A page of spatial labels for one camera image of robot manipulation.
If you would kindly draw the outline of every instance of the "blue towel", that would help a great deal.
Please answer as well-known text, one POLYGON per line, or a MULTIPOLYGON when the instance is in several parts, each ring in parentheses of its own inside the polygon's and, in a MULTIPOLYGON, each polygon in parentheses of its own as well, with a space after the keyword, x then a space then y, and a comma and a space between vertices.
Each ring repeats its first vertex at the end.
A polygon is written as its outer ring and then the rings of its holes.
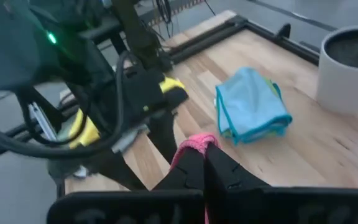
POLYGON ((292 122, 278 86, 252 68, 241 68, 216 86, 216 109, 219 132, 233 138, 234 144, 283 136, 292 122))

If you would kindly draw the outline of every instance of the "pink cloth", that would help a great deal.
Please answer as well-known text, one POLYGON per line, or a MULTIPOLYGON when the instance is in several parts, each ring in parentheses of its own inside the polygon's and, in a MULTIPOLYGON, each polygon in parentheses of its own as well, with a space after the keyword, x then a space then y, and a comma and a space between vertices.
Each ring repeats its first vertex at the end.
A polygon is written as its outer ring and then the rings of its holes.
MULTIPOLYGON (((179 159, 186 151, 185 149, 195 149, 198 152, 200 152, 205 159, 206 148, 208 147, 209 143, 213 143, 215 146, 220 148, 218 140, 212 133, 195 134, 190 136, 189 139, 183 141, 180 144, 177 152, 175 153, 172 159, 170 170, 172 170, 178 164, 179 159)), ((205 224, 208 223, 209 223, 208 213, 207 213, 207 209, 205 208, 205 224)))

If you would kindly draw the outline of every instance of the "wooden table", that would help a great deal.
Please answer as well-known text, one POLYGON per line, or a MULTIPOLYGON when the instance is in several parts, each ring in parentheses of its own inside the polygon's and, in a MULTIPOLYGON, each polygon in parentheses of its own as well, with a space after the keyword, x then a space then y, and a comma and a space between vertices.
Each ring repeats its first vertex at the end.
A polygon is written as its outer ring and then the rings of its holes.
MULTIPOLYGON (((234 16, 223 12, 176 35, 179 44, 234 16)), ((190 99, 178 109, 174 130, 179 144, 203 131, 214 133, 222 150, 271 185, 358 188, 358 115, 341 116, 315 101, 318 68, 247 30, 176 65, 171 76, 185 85, 190 99), (240 67, 252 67, 276 82, 293 116, 283 138, 234 146, 219 136, 213 99, 215 86, 240 67)), ((145 134, 124 155, 128 165, 151 189, 167 174, 167 161, 145 134)), ((124 190, 101 175, 66 180, 66 193, 82 190, 124 190)))

